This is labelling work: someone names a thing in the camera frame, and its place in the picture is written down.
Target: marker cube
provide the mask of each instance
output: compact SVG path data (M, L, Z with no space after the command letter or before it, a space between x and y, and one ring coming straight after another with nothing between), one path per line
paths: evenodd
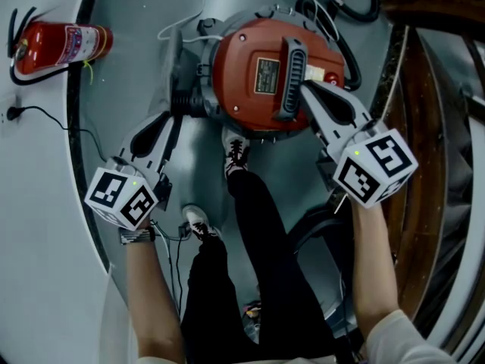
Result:
M396 129L344 149L333 179L365 208L394 194L418 168Z
M98 168L84 202L104 220L134 231L158 200L145 178Z

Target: white sneaker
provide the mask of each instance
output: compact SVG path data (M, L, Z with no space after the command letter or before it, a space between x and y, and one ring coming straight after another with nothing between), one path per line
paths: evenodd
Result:
M221 231L209 225L209 219L202 209L196 205L187 205L182 209L182 216L189 222L190 229L201 241L210 237L222 239Z
M222 145L226 154L224 164L226 178L235 170L248 169L249 140L229 128L223 127Z

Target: fire extinguisher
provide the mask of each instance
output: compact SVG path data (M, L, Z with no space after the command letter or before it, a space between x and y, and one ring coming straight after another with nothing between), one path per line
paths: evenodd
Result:
M32 7L23 17L15 36L17 9L14 9L10 18L10 77L17 85L26 86L47 80L65 72L68 67L30 80L19 79L15 75L15 68L22 74L31 74L61 64L91 61L107 55L113 46L113 33L105 27L37 21L39 16L27 24L35 10Z

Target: black hose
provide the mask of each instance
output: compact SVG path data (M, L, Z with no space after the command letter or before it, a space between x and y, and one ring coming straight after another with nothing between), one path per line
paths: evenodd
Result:
M313 0L298 0L296 2L295 10L312 20L315 15L315 5ZM328 20L327 15L322 11L317 13L316 24L322 32L324 32L324 28L328 31L333 31L332 24ZM340 35L340 33L338 34L338 41L336 44L339 47L340 52L342 52L342 56L346 60L347 68L349 69L350 73L350 78L345 77L344 87L352 92L357 90L362 84L361 70L354 54L352 53L352 50L349 48L349 45L343 36Z
M13 83L15 83L18 86L28 86L28 85L33 85L34 83L39 83L44 80L47 80L48 78L51 78L53 76L57 76L60 73L64 73L65 71L68 71L68 67L63 67L62 69L58 69L56 71L52 71L51 73L45 74L41 77L37 78L32 78L30 80L21 80L15 75L15 64L10 65L10 78Z
M12 58L14 56L14 27L15 18L17 17L18 10L15 8L10 16L10 23L8 25L8 39L7 39L7 56Z
M174 90L171 98L171 114L176 116L189 115L193 118L208 117L205 110L205 99L191 92Z
M22 36L22 33L23 33L23 30L25 29L25 26L27 25L27 21L29 20L30 18L30 15L33 14L33 12L36 10L37 8L35 7L32 7L26 14L25 16L23 17L22 21L20 22L20 26L18 27L18 30L17 30L17 35L15 35L15 40L14 40L14 45L18 45L19 41L20 41L20 37Z
M354 11L345 3L343 3L343 5L338 5L336 2L331 1L327 7L327 11L332 19L335 18L338 10L341 10L356 21L360 21L362 23L371 23L379 17L380 0L371 0L371 8L369 9L369 12L367 14L361 14L357 11Z

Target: gray floor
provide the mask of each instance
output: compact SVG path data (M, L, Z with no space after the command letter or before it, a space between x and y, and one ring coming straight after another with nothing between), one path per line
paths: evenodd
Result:
M207 0L201 18L225 19L245 8L280 3L294 5L295 0ZM357 9L366 9L368 0L348 0ZM160 53L163 45L158 31L199 10L202 0L97 0L92 23L110 27L115 43L111 54L94 67L95 79L90 86L83 75L81 90L82 127L95 129L106 155L113 155L132 127L145 116L156 81L160 76ZM185 37L196 34L197 20L186 25ZM385 19L370 24L357 24L339 17L336 25L355 53L362 71L362 87L356 92L370 106L381 74L390 36ZM223 231L229 253L230 276L236 286L239 304L257 297L254 271L243 247L237 228L233 202L227 194L222 172L223 152L221 127L210 120L186 118L167 173L174 188L166 212L155 212L153 218L170 235L177 235L182 221L180 208L187 203L201 206L211 222ZM271 191L285 227L289 230L305 211L325 203L328 195L317 173L314 161L319 150L316 139L305 131L276 145L253 145L249 167L259 174ZM83 157L88 181L99 161L89 138L83 137ZM97 220L108 257L115 265L114 279L126 298L126 261L114 226ZM193 238L182 243L180 274L187 292L186 279L198 250ZM157 248L164 273L169 279L164 245ZM340 297L339 272L323 240L313 240L299 257L302 268L329 314Z

